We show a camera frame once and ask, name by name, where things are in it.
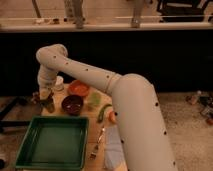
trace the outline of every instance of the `red bowl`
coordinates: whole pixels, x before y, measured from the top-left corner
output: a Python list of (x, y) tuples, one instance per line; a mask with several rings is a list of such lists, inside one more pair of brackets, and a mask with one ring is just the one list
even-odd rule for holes
[(83, 99), (78, 95), (70, 95), (64, 98), (61, 106), (68, 114), (77, 116), (83, 107)]

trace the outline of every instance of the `green plastic tray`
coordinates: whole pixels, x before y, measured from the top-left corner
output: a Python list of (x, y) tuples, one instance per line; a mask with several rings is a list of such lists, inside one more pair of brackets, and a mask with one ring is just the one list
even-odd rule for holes
[(15, 167), (80, 171), (84, 166), (88, 124), (85, 117), (33, 118)]

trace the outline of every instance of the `chair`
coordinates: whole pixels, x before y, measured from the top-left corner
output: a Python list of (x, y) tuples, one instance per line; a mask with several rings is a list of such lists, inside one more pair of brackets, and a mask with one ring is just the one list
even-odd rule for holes
[(163, 16), (163, 22), (201, 22), (208, 3), (199, 5), (201, 0), (158, 0), (157, 11)]

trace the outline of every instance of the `food item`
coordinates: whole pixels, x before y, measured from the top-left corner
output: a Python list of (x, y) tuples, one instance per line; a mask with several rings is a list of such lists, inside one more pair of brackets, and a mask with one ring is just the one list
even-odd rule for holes
[(98, 119), (97, 119), (97, 122), (98, 122), (98, 123), (103, 122), (103, 120), (104, 120), (104, 112), (105, 112), (106, 108), (108, 108), (108, 107), (110, 107), (110, 106), (112, 106), (112, 105), (111, 105), (111, 104), (105, 104), (105, 105), (101, 108), (101, 110), (100, 110), (100, 112), (99, 112), (99, 114), (98, 114)]
[(116, 117), (114, 111), (109, 112), (108, 119), (111, 123), (116, 124)]
[(101, 95), (98, 92), (93, 92), (88, 97), (88, 106), (90, 108), (98, 107), (101, 102)]

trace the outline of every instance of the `black cabinet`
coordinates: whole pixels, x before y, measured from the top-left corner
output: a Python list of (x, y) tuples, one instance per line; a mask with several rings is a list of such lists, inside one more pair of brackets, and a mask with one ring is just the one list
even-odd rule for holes
[(141, 74), (157, 91), (212, 90), (212, 38), (213, 30), (1, 33), (0, 95), (36, 91), (36, 51), (54, 43), (64, 44), (74, 60)]

